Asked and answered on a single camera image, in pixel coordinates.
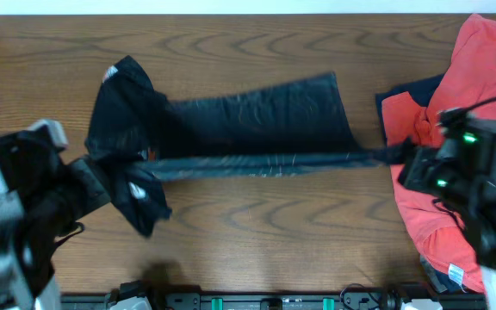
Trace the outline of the black orange-patterned jersey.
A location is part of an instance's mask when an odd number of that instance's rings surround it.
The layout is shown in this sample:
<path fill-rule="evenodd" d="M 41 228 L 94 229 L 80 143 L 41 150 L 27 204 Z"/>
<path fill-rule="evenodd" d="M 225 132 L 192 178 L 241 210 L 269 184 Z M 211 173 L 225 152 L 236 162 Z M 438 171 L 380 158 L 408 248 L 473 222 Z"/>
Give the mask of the black orange-patterned jersey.
<path fill-rule="evenodd" d="M 407 139 L 382 149 L 361 147 L 331 72 L 172 102 L 131 57 L 107 69 L 85 145 L 108 175 L 112 204 L 145 237 L 171 216 L 166 182 L 399 164 L 412 150 Z"/>

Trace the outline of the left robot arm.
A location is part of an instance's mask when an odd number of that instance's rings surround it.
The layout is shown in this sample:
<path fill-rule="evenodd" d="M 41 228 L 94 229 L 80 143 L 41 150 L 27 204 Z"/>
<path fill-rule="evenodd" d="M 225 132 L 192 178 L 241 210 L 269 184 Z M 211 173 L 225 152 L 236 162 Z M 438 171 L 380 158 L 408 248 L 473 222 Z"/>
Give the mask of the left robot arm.
<path fill-rule="evenodd" d="M 110 201 L 94 161 L 63 149 L 48 127 L 0 137 L 0 309 L 59 309 L 53 254 Z"/>

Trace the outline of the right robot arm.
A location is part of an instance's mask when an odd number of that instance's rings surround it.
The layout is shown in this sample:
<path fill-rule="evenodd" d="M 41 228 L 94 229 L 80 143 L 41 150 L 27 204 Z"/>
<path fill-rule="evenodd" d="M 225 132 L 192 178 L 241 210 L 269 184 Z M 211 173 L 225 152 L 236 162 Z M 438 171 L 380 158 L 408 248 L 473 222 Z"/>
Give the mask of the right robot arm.
<path fill-rule="evenodd" d="M 439 147 L 417 146 L 400 173 L 409 190 L 436 197 L 462 220 L 462 234 L 481 268 L 487 305 L 496 309 L 496 121 L 468 109 L 442 112 Z"/>

